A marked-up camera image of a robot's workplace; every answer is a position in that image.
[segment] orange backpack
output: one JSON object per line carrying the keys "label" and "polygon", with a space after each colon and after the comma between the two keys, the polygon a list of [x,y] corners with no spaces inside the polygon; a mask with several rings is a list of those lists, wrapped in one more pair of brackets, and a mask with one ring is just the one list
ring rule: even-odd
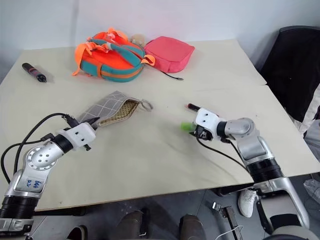
{"label": "orange backpack", "polygon": [[128,41],[127,36],[113,28],[100,32],[75,49],[75,61],[80,69],[97,77],[114,82],[129,82],[142,71],[144,64],[155,65],[155,58],[145,55],[138,45]]}

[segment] pink bag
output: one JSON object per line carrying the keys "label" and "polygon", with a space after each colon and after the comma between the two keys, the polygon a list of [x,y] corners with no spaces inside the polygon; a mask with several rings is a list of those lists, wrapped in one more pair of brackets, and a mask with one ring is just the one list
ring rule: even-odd
{"label": "pink bag", "polygon": [[194,50],[194,46],[166,36],[160,36],[144,47],[146,54],[155,57],[154,67],[164,73],[183,70]]}

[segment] tabletop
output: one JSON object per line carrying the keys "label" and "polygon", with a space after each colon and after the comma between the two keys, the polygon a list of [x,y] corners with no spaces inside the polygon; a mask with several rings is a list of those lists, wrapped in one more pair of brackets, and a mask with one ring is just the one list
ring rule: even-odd
{"label": "tabletop", "polygon": [[[236,43],[228,40],[217,44]],[[193,45],[197,49],[198,45],[210,44],[198,42]],[[206,47],[198,47],[198,53],[204,49]],[[238,52],[241,55],[243,51],[238,49]],[[0,152],[21,141],[46,115],[62,112],[78,117],[101,98],[120,91],[150,101],[153,111],[138,108],[126,121],[99,128],[96,140],[90,144],[90,151],[79,149],[63,156],[51,171],[37,210],[252,182],[240,166],[203,148],[194,137],[180,130],[181,122],[192,122],[196,116],[185,108],[188,103],[207,108],[227,120],[253,119],[286,176],[319,172],[318,161],[270,89],[263,86],[263,78],[251,63],[247,71],[244,66],[236,70],[232,56],[224,57],[225,65],[217,71],[225,71],[229,78],[222,72],[212,71],[213,75],[208,73],[208,77],[196,79],[198,68],[194,67],[192,71],[195,63],[192,56],[187,68],[177,73],[185,78],[184,81],[167,78],[146,67],[137,79],[116,83],[82,74],[71,76],[76,67],[72,62],[71,48],[23,51],[0,84]],[[234,58],[241,62],[241,57]],[[44,73],[48,83],[38,82],[29,76],[21,68],[24,62]],[[214,77],[219,74],[222,81]],[[49,132],[55,134],[66,126],[59,117],[50,119],[30,139],[37,140]],[[238,159],[228,144],[218,141],[206,144]],[[10,173],[13,159],[14,151],[11,151],[6,157]],[[7,185],[2,175],[0,178],[0,193],[4,194]]]}

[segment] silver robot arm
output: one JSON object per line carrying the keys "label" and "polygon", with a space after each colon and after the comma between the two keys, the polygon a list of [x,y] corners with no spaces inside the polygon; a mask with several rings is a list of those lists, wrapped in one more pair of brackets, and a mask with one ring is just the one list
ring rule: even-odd
{"label": "silver robot arm", "polygon": [[48,176],[57,161],[70,150],[88,144],[96,138],[87,122],[80,123],[30,149],[23,157],[23,168],[17,171],[4,195],[0,209],[0,236],[21,236],[30,232],[35,207],[44,191]]}
{"label": "silver robot arm", "polygon": [[309,228],[309,216],[289,178],[249,118],[226,121],[204,108],[197,111],[193,135],[205,140],[235,140],[241,160],[261,196],[257,203],[267,233],[284,226]]}

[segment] gray cloth bag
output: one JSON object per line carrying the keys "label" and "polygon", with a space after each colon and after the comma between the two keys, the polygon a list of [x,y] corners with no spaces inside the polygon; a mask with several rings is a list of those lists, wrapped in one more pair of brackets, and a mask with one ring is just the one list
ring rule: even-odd
{"label": "gray cloth bag", "polygon": [[139,100],[134,97],[128,97],[120,91],[114,91],[81,114],[77,120],[81,123],[93,118],[99,118],[92,126],[95,128],[104,127],[128,119],[139,104],[148,112],[154,108],[150,102],[144,99]]}

